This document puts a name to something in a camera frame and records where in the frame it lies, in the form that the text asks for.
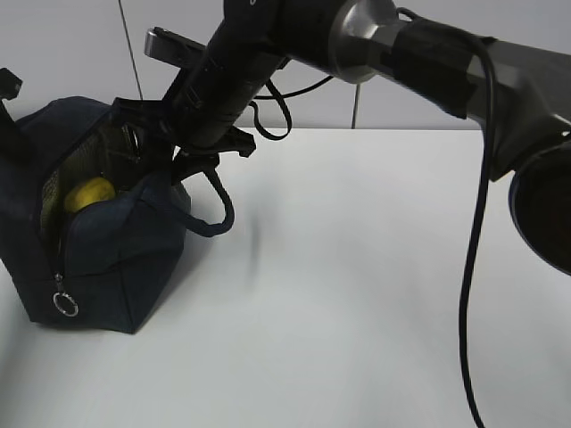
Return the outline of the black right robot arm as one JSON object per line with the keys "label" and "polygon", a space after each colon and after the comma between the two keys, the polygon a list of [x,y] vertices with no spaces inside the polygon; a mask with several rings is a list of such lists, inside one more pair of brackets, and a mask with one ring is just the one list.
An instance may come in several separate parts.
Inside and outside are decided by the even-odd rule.
{"label": "black right robot arm", "polygon": [[252,153],[235,122],[271,76],[295,60],[358,84],[375,75],[442,111],[476,121],[486,177],[513,174],[509,211],[527,245],[570,269],[570,58],[480,37],[391,1],[226,1],[207,45],[163,29],[146,51],[178,75],[160,100],[117,99],[114,118],[183,151],[176,179],[221,152]]}

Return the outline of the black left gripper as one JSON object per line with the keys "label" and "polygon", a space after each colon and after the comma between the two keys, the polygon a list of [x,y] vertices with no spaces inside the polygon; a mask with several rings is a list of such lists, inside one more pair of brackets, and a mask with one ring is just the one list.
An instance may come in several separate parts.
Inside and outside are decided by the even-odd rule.
{"label": "black left gripper", "polygon": [[[0,69],[0,99],[13,100],[18,97],[22,80],[7,68]],[[8,111],[1,103],[1,155],[10,161],[30,161],[34,146],[21,132]]]}

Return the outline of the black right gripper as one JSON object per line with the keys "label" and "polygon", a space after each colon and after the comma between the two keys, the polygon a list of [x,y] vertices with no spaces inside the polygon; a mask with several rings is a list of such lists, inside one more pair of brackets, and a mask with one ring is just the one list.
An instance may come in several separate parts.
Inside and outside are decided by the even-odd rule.
{"label": "black right gripper", "polygon": [[[113,102],[113,121],[124,124],[131,178],[171,170],[171,182],[181,183],[215,170],[215,152],[226,150],[220,140],[286,61],[268,40],[250,40],[225,26],[205,46],[199,63],[180,69],[161,100]],[[172,160],[173,144],[185,152]]]}

